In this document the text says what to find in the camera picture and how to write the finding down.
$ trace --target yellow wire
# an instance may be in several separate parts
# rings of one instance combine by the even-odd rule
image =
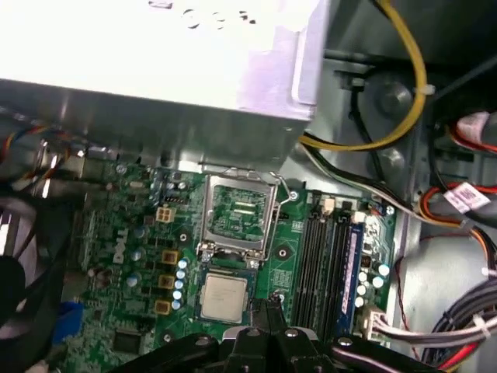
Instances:
[[[447,368],[445,370],[446,373],[454,373],[457,369],[459,369],[461,367],[461,365],[464,363],[464,361],[462,361],[461,363],[458,363],[456,365],[454,365],[453,367],[450,367],[450,368]]]
[[[378,4],[390,18],[392,24],[397,30],[402,42],[409,53],[412,65],[414,66],[415,72],[415,98],[411,109],[404,120],[398,125],[393,132],[391,132],[387,137],[382,138],[378,141],[372,142],[370,144],[362,145],[331,145],[326,144],[322,141],[316,141],[307,136],[300,136],[299,140],[301,143],[312,146],[313,148],[320,148],[323,150],[334,150],[334,151],[354,151],[354,150],[373,150],[385,145],[389,145],[392,142],[398,140],[405,134],[407,134],[416,124],[416,121],[421,115],[422,108],[425,106],[426,100],[426,69],[425,63],[423,62],[421,52],[419,50],[418,44],[416,44],[414,37],[412,37],[409,32],[408,27],[405,25],[404,20],[398,14],[394,7],[390,5],[390,0],[377,0]]]

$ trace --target ram slot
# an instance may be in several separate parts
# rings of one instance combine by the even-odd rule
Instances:
[[[339,214],[335,219],[333,235],[330,235],[328,239],[328,262],[325,268],[325,289],[322,294],[323,306],[321,307],[321,322],[317,330],[318,337],[323,342],[333,337],[335,322],[338,318],[338,304],[342,304],[339,292],[350,234],[350,217]]]
[[[353,326],[355,300],[357,292],[357,274],[359,272],[360,254],[363,248],[364,226],[351,225],[346,257],[342,266],[340,279],[340,301],[333,335],[349,334]]]
[[[315,328],[316,306],[329,220],[311,216],[305,223],[301,272],[294,296],[292,325]]]

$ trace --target screw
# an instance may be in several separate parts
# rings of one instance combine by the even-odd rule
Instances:
[[[260,335],[259,331],[257,329],[250,329],[247,333],[248,336],[258,336]]]
[[[339,338],[339,345],[344,347],[352,346],[352,340],[343,336],[342,338]]]
[[[201,338],[199,338],[198,340],[196,340],[195,344],[197,346],[206,346],[209,344],[209,338],[205,337],[205,336],[202,336]]]
[[[289,338],[294,338],[295,336],[298,336],[298,331],[295,329],[288,329],[285,332],[285,336],[288,336]]]
[[[295,190],[292,190],[290,192],[290,199],[291,200],[298,200],[298,193]]]
[[[123,175],[126,173],[127,167],[125,165],[117,165],[116,166],[116,172],[119,173],[120,175]]]

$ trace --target black ram slot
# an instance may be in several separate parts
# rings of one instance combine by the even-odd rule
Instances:
[[[332,335],[333,326],[338,318],[339,287],[343,278],[343,261],[347,253],[350,234],[350,218],[338,215],[335,221],[334,234],[328,240],[328,265],[326,266],[325,290],[322,295],[324,303],[321,308],[321,324],[317,330],[319,340],[326,342]]]
[[[302,240],[301,272],[293,303],[292,325],[315,328],[322,258],[326,247],[329,220],[313,214],[305,223]]]

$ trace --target cable tie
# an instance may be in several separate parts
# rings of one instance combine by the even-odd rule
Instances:
[[[443,314],[442,316],[445,318],[445,320],[447,320],[449,322],[449,324],[451,326],[454,326],[454,319],[452,318],[452,316],[449,314],[449,312],[447,311],[443,311]]]
[[[497,270],[490,270],[487,267],[482,267],[481,274],[487,277],[497,277]]]
[[[474,221],[466,218],[459,224],[459,228],[470,231],[474,228]]]
[[[419,92],[425,96],[431,96],[431,95],[435,94],[435,91],[436,91],[436,88],[433,84],[427,84],[424,87],[419,87],[419,89],[417,89],[417,92]]]
[[[492,336],[492,334],[488,331],[487,323],[484,319],[481,318],[480,315],[473,315],[474,325],[481,329],[481,332],[485,336],[485,339],[488,339]]]

